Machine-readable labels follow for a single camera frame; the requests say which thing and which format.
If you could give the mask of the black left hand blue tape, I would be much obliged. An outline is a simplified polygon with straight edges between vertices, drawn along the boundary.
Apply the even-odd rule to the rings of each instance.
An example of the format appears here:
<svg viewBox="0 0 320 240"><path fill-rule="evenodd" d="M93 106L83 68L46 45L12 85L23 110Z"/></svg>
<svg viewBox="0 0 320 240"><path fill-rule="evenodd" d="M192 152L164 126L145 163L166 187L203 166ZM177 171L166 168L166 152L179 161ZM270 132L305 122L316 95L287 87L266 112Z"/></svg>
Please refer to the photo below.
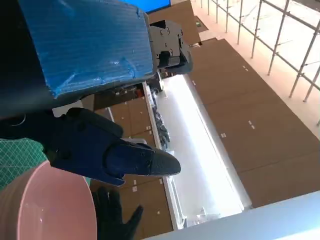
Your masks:
<svg viewBox="0 0 320 240"><path fill-rule="evenodd" d="M171 154L123 139L118 124L73 107L104 90L128 87L159 69L193 69L179 24L150 23L119 0L3 0L0 3L0 136L43 145L54 168L115 186L124 175L172 176Z"/></svg>

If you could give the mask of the black gloved right hand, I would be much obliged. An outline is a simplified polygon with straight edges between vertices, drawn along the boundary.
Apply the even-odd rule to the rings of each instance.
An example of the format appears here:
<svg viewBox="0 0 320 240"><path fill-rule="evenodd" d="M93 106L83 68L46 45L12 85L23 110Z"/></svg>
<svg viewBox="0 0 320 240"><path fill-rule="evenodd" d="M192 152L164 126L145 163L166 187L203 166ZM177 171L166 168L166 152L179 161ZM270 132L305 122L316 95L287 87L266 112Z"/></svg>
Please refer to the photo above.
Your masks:
<svg viewBox="0 0 320 240"><path fill-rule="evenodd" d="M127 222L123 221L118 191L101 186L91 193L96 213L98 240L132 240L142 219L144 208L139 205Z"/></svg>

